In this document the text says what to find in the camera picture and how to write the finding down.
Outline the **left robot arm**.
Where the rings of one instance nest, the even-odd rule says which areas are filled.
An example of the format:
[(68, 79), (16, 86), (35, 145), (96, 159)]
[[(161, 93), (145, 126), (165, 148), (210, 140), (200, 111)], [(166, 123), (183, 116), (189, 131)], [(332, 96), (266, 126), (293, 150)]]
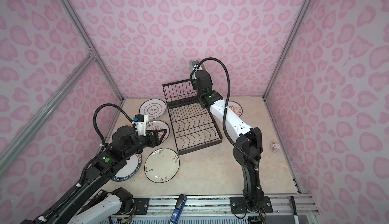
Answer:
[(112, 135), (109, 149), (99, 153), (88, 163), (79, 181), (55, 204), (34, 220), (23, 224), (67, 224), (87, 200), (112, 177), (114, 177), (133, 155), (145, 148), (154, 148), (162, 143), (167, 130), (147, 130), (139, 133), (135, 127), (120, 127)]

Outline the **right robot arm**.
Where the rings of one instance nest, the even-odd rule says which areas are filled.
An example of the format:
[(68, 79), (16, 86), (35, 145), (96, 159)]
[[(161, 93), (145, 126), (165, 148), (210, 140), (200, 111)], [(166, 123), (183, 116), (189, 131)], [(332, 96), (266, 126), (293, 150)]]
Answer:
[(259, 177), (259, 162), (263, 152), (261, 130), (243, 122), (229, 108), (229, 103), (213, 90), (212, 79), (207, 71), (194, 70), (190, 78), (201, 107), (222, 122), (223, 132), (234, 147), (233, 156), (242, 167), (243, 196), (247, 211), (263, 210), (261, 204), (264, 192)]

